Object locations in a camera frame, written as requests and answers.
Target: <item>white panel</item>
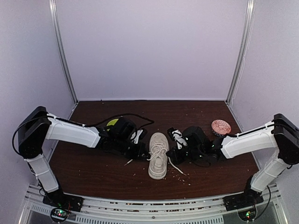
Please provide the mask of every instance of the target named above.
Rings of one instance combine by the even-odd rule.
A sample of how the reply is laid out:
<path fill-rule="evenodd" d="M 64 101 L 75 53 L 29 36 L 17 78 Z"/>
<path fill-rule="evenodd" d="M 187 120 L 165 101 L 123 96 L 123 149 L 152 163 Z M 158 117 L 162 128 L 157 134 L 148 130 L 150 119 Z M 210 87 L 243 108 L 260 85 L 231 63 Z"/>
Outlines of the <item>white panel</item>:
<path fill-rule="evenodd" d="M 245 130 L 284 114 L 299 126 L 299 1 L 258 0 L 233 111 Z M 273 151 L 256 152 L 263 166 Z M 290 223 L 299 223 L 299 166 L 277 180 Z"/>
<path fill-rule="evenodd" d="M 246 0 L 57 0 L 76 94 L 225 99 Z"/>
<path fill-rule="evenodd" d="M 67 117 L 73 103 L 48 1 L 1 1 L 0 30 L 0 223 L 11 224 L 34 180 L 11 147 L 14 130 L 38 105 Z M 45 145 L 46 155 L 50 145 Z"/>

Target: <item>shoelace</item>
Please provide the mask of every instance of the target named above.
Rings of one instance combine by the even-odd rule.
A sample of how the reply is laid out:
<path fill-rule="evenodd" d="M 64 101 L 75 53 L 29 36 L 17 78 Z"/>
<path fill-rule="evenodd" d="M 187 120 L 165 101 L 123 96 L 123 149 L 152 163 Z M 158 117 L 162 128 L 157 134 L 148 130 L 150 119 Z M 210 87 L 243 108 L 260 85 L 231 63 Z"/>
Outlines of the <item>shoelace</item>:
<path fill-rule="evenodd" d="M 159 149 L 156 150 L 154 153 L 150 153 L 151 156 L 150 156 L 149 159 L 147 159 L 148 161 L 151 161 L 151 160 L 153 160 L 153 159 L 156 159 L 156 158 L 159 157 L 164 151 L 165 151 L 165 153 L 167 152 L 167 149 L 164 148 L 162 145 L 163 145 L 162 143 L 155 143 L 155 144 L 154 144 L 153 148 L 154 148 L 154 147 L 158 147 Z M 168 161 L 169 161 L 169 163 L 172 165 L 172 167 L 175 168 L 178 172 L 180 172 L 181 174 L 187 176 L 186 174 L 184 174 L 179 168 L 177 168 L 177 167 L 171 162 L 171 159 L 170 159 L 169 157 L 168 157 Z"/>

